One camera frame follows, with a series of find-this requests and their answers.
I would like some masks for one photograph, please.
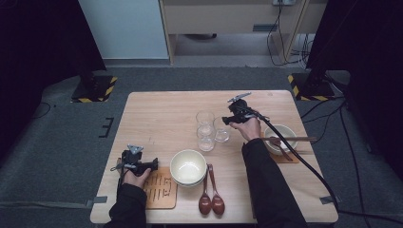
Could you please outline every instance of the clear drinking glass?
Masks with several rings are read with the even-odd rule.
[[[213,127],[214,113],[207,110],[199,111],[196,115],[196,121],[198,122],[198,128],[203,126],[201,133],[203,135],[209,135]]]
[[[209,132],[210,134],[205,134],[205,129],[207,126],[210,126]],[[214,128],[212,125],[201,125],[198,130],[197,130],[197,135],[198,135],[198,146],[199,149],[202,151],[211,151],[214,149],[214,145],[216,144],[216,141],[214,139]]]
[[[213,126],[216,132],[215,140],[219,143],[227,142],[231,135],[231,126],[225,125],[222,121],[222,117],[214,119]]]

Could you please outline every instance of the brown spoon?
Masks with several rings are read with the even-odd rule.
[[[213,183],[213,192],[214,192],[214,196],[213,196],[213,200],[212,200],[213,211],[217,215],[221,216],[222,214],[224,214],[224,211],[225,211],[224,200],[222,199],[222,197],[220,197],[219,193],[217,192],[216,181],[214,180],[213,165],[207,164],[207,166],[208,166],[208,172],[210,173],[211,182]]]
[[[206,170],[204,179],[202,180],[202,183],[204,185],[204,190],[201,195],[201,199],[199,199],[199,210],[201,211],[201,213],[203,215],[207,215],[211,211],[211,199],[207,195],[207,177],[208,177],[208,172]]]

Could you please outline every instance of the black backdrop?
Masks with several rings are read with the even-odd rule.
[[[0,161],[45,87],[106,69],[79,2],[0,0]]]
[[[348,70],[346,97],[368,149],[403,180],[403,1],[329,0],[308,67]]]

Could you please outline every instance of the gray carpet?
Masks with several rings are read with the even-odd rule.
[[[70,97],[79,77],[48,87],[35,118],[27,126],[10,158],[0,170],[0,201],[60,201],[84,204],[98,191],[106,159],[132,91],[286,89],[287,76],[300,68],[109,68],[99,75],[118,81],[104,103],[75,104]],[[330,114],[344,99],[318,106],[303,121]],[[297,101],[300,115],[318,102]],[[342,117],[355,153],[365,211],[403,220],[403,183],[380,155],[369,154],[352,114]],[[107,138],[103,125],[114,122]],[[323,138],[313,145],[323,176],[342,199],[341,210],[361,212],[353,154],[339,112],[329,120],[305,123],[310,136]],[[2,208],[0,227],[94,227],[90,209]],[[402,227],[368,219],[371,227]],[[335,227],[367,227],[361,217],[340,214]]]

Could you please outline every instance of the white bowl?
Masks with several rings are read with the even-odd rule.
[[[185,149],[172,158],[169,170],[177,184],[190,187],[202,182],[207,164],[201,153]]]
[[[284,138],[286,138],[286,137],[296,137],[297,136],[296,133],[292,129],[290,129],[290,127],[288,127],[288,126],[281,125],[281,124],[273,124],[273,127]],[[277,137],[278,138],[278,135],[270,127],[267,127],[264,130],[264,137],[265,138],[270,138],[270,137]],[[276,145],[272,144],[269,141],[265,141],[265,142],[268,145],[268,149],[269,149],[269,151],[271,153],[273,153],[275,155],[282,155],[281,151],[279,150],[279,148]],[[287,142],[291,145],[291,147],[293,149],[295,149],[297,147],[297,141],[287,141]],[[281,141],[281,148],[283,148],[286,153],[290,152],[290,149],[288,149],[288,147],[285,145],[285,143],[283,141]]]

